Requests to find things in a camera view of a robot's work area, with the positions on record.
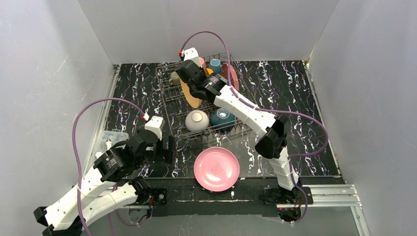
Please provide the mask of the pink ceramic mug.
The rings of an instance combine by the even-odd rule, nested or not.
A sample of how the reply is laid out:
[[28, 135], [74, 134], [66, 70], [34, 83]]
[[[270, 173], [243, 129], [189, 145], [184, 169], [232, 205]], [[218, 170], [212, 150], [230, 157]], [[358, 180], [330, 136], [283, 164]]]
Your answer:
[[200, 64], [201, 64], [203, 70], [206, 71], [207, 70], [206, 61], [203, 58], [199, 58], [199, 60], [200, 60]]

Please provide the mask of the beige ceramic mug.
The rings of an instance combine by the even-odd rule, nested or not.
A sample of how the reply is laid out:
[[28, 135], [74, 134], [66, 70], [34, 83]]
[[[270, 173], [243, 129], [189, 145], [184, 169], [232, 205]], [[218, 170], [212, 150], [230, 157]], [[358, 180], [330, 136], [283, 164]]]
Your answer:
[[179, 75], [177, 74], [177, 72], [173, 71], [170, 74], [169, 84], [171, 86], [179, 86], [180, 83], [181, 83], [181, 78], [179, 77]]

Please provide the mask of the metal wire dish rack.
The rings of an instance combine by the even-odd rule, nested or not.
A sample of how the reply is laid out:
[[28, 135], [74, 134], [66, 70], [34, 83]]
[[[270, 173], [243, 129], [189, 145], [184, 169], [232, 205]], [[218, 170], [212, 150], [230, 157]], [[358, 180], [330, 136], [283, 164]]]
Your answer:
[[[219, 59], [222, 62], [222, 65], [227, 63], [226, 52], [204, 56], [203, 59], [205, 60], [206, 65], [209, 65], [211, 59]], [[245, 63], [246, 61], [235, 61], [233, 56], [231, 56], [231, 65], [238, 76], [239, 93], [255, 104], [261, 105], [258, 101], [258, 97], [260, 95], [257, 95], [255, 91], [256, 84], [252, 81], [250, 76], [248, 77], [249, 69], [246, 68]], [[238, 118], [235, 118], [234, 122], [230, 121], [224, 124], [224, 127], [220, 127], [222, 126], [221, 124], [212, 126], [209, 122], [210, 126], [202, 131], [189, 131], [186, 128], [185, 120], [186, 116], [191, 111], [196, 109], [201, 110], [210, 118], [218, 107], [208, 103], [207, 101], [202, 101], [199, 108], [196, 109], [189, 105], [181, 86], [174, 86], [169, 82], [169, 79], [171, 78], [170, 75], [174, 72], [174, 69], [178, 64], [179, 62], [166, 62], [158, 64], [156, 67], [156, 76], [158, 78], [158, 85], [161, 89], [161, 96], [165, 109], [164, 116], [166, 121], [169, 120], [170, 134], [175, 136], [179, 144], [184, 144], [185, 142], [186, 145], [190, 146], [191, 144], [203, 141], [211, 143], [216, 141], [217, 138], [222, 139], [223, 137], [227, 137], [228, 139], [243, 139], [255, 136], [249, 126], [244, 124]]]

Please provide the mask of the blue ceramic mug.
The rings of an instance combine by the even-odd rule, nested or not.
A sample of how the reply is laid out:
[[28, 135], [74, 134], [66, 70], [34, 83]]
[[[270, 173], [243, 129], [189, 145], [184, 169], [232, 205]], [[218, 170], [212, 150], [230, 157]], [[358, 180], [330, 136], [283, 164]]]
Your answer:
[[221, 74], [222, 62], [219, 59], [211, 59], [209, 62], [208, 68], [211, 69], [216, 74]]

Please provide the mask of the beige round plate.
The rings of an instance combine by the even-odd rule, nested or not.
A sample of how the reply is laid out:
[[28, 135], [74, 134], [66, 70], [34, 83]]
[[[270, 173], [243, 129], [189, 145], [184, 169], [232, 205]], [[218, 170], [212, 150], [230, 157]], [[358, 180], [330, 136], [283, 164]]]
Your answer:
[[182, 80], [180, 80], [180, 86], [181, 86], [182, 92], [183, 92], [184, 97], [185, 97], [186, 101], [188, 102], [188, 104], [192, 108], [198, 109], [200, 107], [201, 103], [202, 103], [202, 100], [192, 96], [191, 93], [190, 93], [189, 86], [185, 82], [183, 82]]

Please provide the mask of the white ceramic bowl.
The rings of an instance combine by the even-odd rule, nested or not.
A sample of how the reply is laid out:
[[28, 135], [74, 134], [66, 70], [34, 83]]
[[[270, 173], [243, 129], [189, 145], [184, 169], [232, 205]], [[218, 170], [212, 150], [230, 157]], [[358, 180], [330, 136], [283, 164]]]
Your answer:
[[197, 132], [209, 127], [208, 115], [201, 110], [193, 110], [185, 118], [185, 126], [190, 132]]

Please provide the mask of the pink polka dot plate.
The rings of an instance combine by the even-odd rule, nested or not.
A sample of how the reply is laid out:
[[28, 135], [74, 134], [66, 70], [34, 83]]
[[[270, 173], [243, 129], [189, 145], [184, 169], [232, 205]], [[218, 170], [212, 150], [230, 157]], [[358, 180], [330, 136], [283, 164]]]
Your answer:
[[[221, 75], [227, 79], [228, 78], [228, 63], [224, 62], [222, 63], [222, 67], [221, 67]], [[232, 86], [235, 88], [236, 91], [240, 90], [240, 86], [239, 86], [239, 80], [238, 80], [238, 76], [237, 73], [234, 69], [234, 67], [231, 65], [230, 66], [230, 76], [231, 76], [231, 83]]]

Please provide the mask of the brown beige bowl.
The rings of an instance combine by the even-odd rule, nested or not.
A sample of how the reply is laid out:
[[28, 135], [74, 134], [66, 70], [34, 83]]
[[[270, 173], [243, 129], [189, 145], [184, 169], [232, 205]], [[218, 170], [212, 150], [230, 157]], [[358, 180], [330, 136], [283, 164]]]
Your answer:
[[236, 117], [224, 108], [218, 108], [210, 115], [210, 124], [214, 129], [220, 132], [230, 131], [235, 122]]

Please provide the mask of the yellow plate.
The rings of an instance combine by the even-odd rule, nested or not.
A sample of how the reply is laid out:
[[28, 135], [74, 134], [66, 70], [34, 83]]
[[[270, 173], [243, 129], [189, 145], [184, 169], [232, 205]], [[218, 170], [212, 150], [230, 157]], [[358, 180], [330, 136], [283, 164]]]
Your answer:
[[213, 70], [212, 70], [212, 69], [210, 69], [210, 68], [207, 68], [207, 69], [205, 70], [205, 73], [206, 73], [206, 76], [209, 76], [209, 75], [211, 75], [211, 74], [213, 73]]

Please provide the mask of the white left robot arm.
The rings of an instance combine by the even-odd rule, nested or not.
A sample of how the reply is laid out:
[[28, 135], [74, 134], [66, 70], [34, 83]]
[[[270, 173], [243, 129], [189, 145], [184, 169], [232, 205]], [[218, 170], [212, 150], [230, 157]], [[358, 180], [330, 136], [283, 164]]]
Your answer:
[[88, 172], [61, 199], [40, 206], [33, 213], [46, 228], [44, 236], [79, 236], [85, 227], [118, 208], [131, 204], [153, 207], [166, 204], [167, 190], [152, 188], [143, 177], [123, 178], [148, 162], [172, 164], [176, 139], [159, 138], [142, 129], [127, 140], [119, 141], [103, 152]]

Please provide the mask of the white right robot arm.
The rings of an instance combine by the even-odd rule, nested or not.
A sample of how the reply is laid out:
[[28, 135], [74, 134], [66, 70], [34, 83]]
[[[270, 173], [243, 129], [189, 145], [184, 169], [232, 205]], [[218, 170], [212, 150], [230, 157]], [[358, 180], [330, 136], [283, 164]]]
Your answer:
[[277, 177], [278, 186], [295, 191], [298, 175], [290, 164], [287, 149], [286, 119], [279, 119], [259, 108], [235, 91], [220, 74], [206, 75], [203, 68], [192, 60], [185, 60], [176, 66], [175, 72], [189, 87], [192, 97], [207, 101], [233, 114], [249, 126], [259, 137], [255, 150], [269, 160]]

